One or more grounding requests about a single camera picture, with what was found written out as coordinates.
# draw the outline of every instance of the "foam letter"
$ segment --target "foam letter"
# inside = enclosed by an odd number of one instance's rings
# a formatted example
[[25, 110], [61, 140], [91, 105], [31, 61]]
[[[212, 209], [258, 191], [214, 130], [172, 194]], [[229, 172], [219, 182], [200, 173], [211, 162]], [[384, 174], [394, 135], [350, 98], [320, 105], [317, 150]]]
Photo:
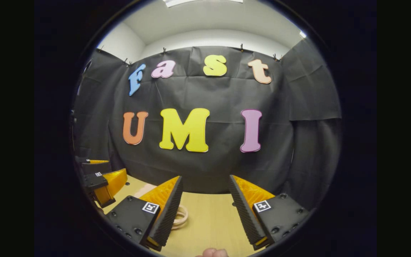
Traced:
[[240, 113], [245, 119], [245, 139], [240, 147], [242, 153], [256, 152], [261, 149], [258, 143], [259, 118], [263, 114], [254, 109], [246, 109]]
[[174, 74], [172, 70], [174, 69], [175, 65], [176, 65], [176, 62], [170, 61], [170, 60], [158, 63], [158, 65], [156, 65], [156, 67], [158, 68], [152, 71], [152, 77], [153, 78], [162, 77], [164, 79], [169, 78], [170, 76]]
[[226, 73], [227, 68], [224, 63], [226, 59], [223, 55], [209, 55], [204, 59], [205, 66], [202, 69], [208, 76], [222, 76]]
[[142, 71], [145, 69], [145, 64], [142, 64], [131, 75], [129, 75], [129, 95], [132, 96], [134, 92], [141, 86], [138, 82], [142, 80]]
[[209, 110], [196, 108], [191, 110], [185, 123], [182, 124], [176, 109], [164, 109], [161, 116], [164, 118], [163, 123], [163, 140], [159, 146], [163, 149], [173, 149], [174, 144], [171, 142], [171, 134], [174, 138], [177, 148], [180, 150], [189, 135], [189, 142], [186, 149], [190, 152], [205, 153], [209, 150], [206, 145], [206, 119], [209, 117]]
[[138, 112], [137, 117], [139, 118], [137, 122], [137, 132], [135, 136], [131, 136], [131, 120], [134, 117], [133, 112], [126, 112], [123, 115], [123, 138], [130, 145], [137, 145], [142, 141], [144, 136], [144, 124], [145, 118], [147, 118], [148, 112]]
[[264, 70], [267, 70], [269, 67], [261, 63], [261, 60], [253, 60], [248, 65], [253, 68], [253, 76], [255, 76], [256, 81], [262, 84], [269, 84], [272, 81], [270, 77], [264, 74]]

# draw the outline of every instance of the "wooden table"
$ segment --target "wooden table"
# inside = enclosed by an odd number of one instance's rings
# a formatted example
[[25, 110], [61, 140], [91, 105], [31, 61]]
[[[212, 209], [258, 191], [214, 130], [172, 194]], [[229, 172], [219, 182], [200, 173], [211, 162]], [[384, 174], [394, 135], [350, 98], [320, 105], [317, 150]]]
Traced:
[[[116, 202], [105, 207], [104, 213], [111, 211], [128, 195], [134, 195], [145, 182], [128, 176], [129, 186], [124, 186], [116, 195]], [[199, 194], [183, 192], [181, 205], [189, 212], [186, 224], [172, 230], [161, 254], [167, 257], [194, 257], [213, 247], [226, 249], [231, 257], [254, 254], [243, 230], [237, 209], [232, 206], [230, 194]]]

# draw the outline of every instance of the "finger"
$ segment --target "finger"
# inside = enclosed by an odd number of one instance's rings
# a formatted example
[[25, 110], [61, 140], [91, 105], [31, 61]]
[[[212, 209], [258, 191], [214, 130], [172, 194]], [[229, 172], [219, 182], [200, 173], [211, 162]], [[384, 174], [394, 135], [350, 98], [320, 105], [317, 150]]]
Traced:
[[213, 253], [216, 252], [217, 250], [215, 248], [208, 248], [206, 250], [204, 250], [204, 252], [202, 252], [202, 255], [204, 257], [212, 257]]
[[212, 257], [228, 257], [228, 253], [226, 252], [225, 249], [220, 249], [220, 250], [215, 251]]

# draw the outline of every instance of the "white wall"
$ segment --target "white wall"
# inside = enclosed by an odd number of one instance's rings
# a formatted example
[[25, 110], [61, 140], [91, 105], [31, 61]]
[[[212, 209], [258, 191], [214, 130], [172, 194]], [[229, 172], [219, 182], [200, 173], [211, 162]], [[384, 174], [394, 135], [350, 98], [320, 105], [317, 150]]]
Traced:
[[176, 34], [153, 42], [145, 46], [139, 59], [163, 52], [163, 47], [168, 51], [192, 46], [240, 47], [240, 44], [243, 44], [243, 48], [246, 50], [261, 52], [269, 56], [277, 54], [277, 58], [290, 50], [288, 47], [263, 36], [236, 30], [210, 29]]
[[124, 23], [116, 26], [98, 45], [98, 49], [119, 57], [122, 60], [128, 58], [127, 63], [136, 62], [144, 50], [145, 43], [130, 27]]

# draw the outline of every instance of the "black cloth backdrop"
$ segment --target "black cloth backdrop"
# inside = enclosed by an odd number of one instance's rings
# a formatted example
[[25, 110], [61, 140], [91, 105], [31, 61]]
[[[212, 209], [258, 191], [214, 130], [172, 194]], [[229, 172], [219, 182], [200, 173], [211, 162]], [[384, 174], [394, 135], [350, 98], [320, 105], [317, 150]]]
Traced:
[[[204, 59], [223, 55], [227, 72], [206, 76]], [[257, 82], [248, 62], [260, 59], [269, 69], [269, 84]], [[169, 78], [152, 78], [156, 65], [173, 60]], [[128, 77], [141, 64], [140, 88], [129, 96]], [[162, 109], [174, 108], [182, 122], [195, 108], [210, 111], [205, 127], [206, 153], [162, 149]], [[241, 111], [258, 109], [261, 150], [242, 153]], [[148, 112], [142, 142], [123, 139], [123, 114]], [[341, 111], [331, 74], [307, 39], [280, 61], [259, 52], [231, 47], [187, 47], [155, 54], [130, 67], [105, 51], [96, 50], [83, 75], [74, 105], [76, 155], [111, 160], [113, 169], [158, 185], [183, 176], [184, 190], [227, 193], [230, 174], [274, 194], [286, 192], [313, 208], [324, 196], [334, 174], [341, 145]], [[137, 117], [131, 133], [137, 131]]]

